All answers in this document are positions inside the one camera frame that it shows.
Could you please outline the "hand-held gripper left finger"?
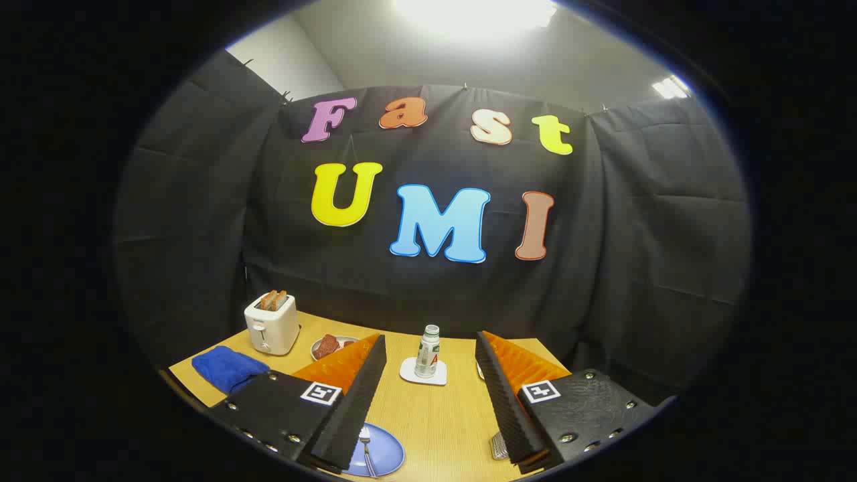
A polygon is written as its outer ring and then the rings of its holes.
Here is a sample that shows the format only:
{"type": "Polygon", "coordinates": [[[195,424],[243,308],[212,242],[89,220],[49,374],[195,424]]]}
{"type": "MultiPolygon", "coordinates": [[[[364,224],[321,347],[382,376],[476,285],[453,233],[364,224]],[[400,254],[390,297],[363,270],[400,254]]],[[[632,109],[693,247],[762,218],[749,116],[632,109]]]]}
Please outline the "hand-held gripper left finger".
{"type": "Polygon", "coordinates": [[[292,374],[254,376],[208,417],[285,463],[340,474],[351,464],[386,360],[386,338],[374,333],[292,374]]]}

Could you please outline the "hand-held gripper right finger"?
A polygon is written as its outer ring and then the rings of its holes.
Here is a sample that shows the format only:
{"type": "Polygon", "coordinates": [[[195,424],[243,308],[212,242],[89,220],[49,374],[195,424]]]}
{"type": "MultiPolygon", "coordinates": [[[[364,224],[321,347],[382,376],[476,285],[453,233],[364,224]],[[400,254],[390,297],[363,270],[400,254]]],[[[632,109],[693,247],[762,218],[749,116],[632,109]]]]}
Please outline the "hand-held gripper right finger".
{"type": "Polygon", "coordinates": [[[581,463],[660,412],[599,370],[569,372],[490,332],[475,336],[475,361],[510,463],[523,473],[581,463]]]}

